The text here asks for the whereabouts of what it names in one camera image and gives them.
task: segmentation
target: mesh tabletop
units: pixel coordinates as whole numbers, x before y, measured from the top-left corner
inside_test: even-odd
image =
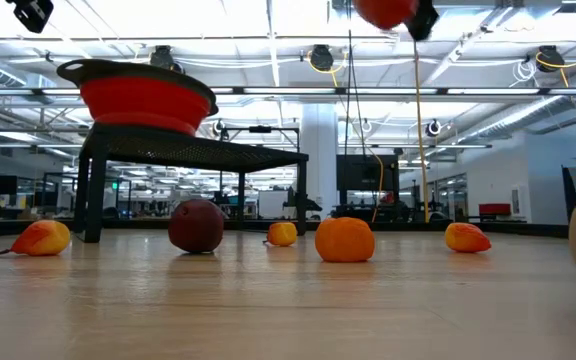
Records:
[[[308,161],[308,155],[263,147],[196,138],[156,128],[95,124],[83,152],[105,147],[108,160],[254,172]]]

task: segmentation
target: red colander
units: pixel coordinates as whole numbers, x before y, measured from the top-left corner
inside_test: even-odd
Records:
[[[215,94],[202,82],[144,64],[82,59],[57,68],[81,89],[95,122],[140,125],[195,135],[216,114]]]

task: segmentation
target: wooden floor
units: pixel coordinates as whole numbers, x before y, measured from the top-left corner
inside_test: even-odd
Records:
[[[165,231],[104,230],[59,257],[0,257],[0,359],[576,359],[563,240],[491,234],[467,255],[377,233],[371,262],[329,264],[312,236],[231,232],[180,256]]]

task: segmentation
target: black metal table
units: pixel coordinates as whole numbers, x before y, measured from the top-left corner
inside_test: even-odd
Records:
[[[308,155],[196,138],[156,128],[95,124],[79,155],[74,231],[85,230],[84,242],[99,242],[101,237],[106,164],[110,160],[239,173],[237,221],[240,228],[244,221],[246,173],[297,164],[297,233],[306,232]]]

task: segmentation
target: white column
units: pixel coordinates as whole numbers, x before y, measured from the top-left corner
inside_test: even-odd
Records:
[[[323,208],[323,220],[338,204],[337,113],[334,104],[304,104],[301,152],[308,154],[308,198]]]

